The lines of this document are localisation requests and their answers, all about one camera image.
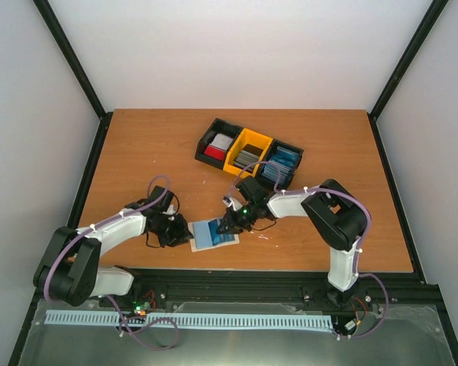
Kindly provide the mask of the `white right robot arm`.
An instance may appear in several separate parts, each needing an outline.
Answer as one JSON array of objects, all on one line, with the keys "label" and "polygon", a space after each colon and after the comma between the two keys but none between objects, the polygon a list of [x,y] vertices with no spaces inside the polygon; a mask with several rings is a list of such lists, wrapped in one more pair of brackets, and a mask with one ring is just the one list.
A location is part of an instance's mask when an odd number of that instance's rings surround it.
[{"label": "white right robot arm", "polygon": [[226,211],[216,233],[238,235],[251,231],[258,220],[307,217],[330,247],[328,283],[340,292],[358,280],[362,241],[369,233],[369,211],[340,183],[330,178],[323,184],[299,190],[269,192],[255,178],[236,184],[242,204],[231,194],[223,198]]}]

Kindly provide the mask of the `beige card holder wallet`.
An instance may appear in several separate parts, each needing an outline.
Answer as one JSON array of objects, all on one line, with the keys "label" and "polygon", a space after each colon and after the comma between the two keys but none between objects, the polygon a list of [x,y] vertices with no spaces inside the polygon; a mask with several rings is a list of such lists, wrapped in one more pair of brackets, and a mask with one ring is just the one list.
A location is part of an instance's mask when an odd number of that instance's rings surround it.
[{"label": "beige card holder wallet", "polygon": [[[238,244],[240,242],[239,236],[238,235],[218,235],[216,233],[216,229],[218,224],[220,223],[220,218],[214,218],[210,220],[201,220],[201,221],[208,221],[208,225],[211,231],[211,238],[212,238],[212,244],[213,246],[210,249],[217,249],[219,247],[224,247],[224,246],[231,246]],[[188,223],[188,228],[193,234],[193,223]],[[197,250],[195,248],[195,240],[194,238],[191,239],[190,241],[190,247],[192,252],[201,252],[201,251],[206,251],[210,249],[204,249],[204,250]]]}]

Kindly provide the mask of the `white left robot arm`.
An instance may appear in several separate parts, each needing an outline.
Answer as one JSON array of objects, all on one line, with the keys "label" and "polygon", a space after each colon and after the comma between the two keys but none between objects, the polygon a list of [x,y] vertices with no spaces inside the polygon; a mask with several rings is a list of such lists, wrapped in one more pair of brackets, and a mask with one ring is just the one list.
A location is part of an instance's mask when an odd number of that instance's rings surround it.
[{"label": "white left robot arm", "polygon": [[33,276],[45,300],[77,307],[90,297],[116,295],[127,307],[144,297],[143,287],[127,269],[100,266],[101,257],[129,239],[153,234],[160,248],[189,242],[193,235],[179,212],[179,199],[155,186],[149,196],[132,202],[97,224],[55,230]]}]

